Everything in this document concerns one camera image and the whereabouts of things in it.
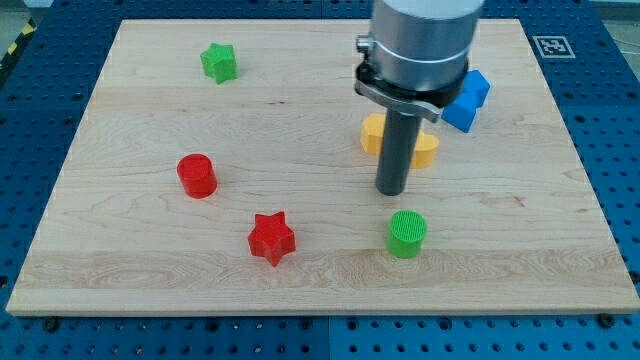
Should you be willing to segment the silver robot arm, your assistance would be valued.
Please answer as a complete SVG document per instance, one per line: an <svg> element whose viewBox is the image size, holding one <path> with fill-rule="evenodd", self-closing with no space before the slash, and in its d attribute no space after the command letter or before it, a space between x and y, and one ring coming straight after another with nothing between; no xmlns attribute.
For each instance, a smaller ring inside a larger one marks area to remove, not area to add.
<svg viewBox="0 0 640 360"><path fill-rule="evenodd" d="M354 91L386 109L375 185L401 194L423 121L460 94L483 0L376 0L356 38Z"/></svg>

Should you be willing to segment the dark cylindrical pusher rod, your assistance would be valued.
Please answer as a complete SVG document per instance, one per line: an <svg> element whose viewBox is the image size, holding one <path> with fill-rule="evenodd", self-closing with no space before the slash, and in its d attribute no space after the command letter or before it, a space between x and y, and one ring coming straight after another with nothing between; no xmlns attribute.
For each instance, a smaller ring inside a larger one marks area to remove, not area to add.
<svg viewBox="0 0 640 360"><path fill-rule="evenodd" d="M375 181L381 194L396 196L404 191L421 122L414 115L386 111Z"/></svg>

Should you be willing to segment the black clamp with silver lever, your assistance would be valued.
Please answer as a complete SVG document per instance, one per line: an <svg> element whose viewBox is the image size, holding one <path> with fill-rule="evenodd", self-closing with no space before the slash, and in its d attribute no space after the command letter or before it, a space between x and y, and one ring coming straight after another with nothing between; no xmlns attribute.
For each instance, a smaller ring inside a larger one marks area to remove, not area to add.
<svg viewBox="0 0 640 360"><path fill-rule="evenodd" d="M354 91L387 110L435 122L461 93L469 69L469 49L436 60L399 55L372 35L359 35Z"/></svg>

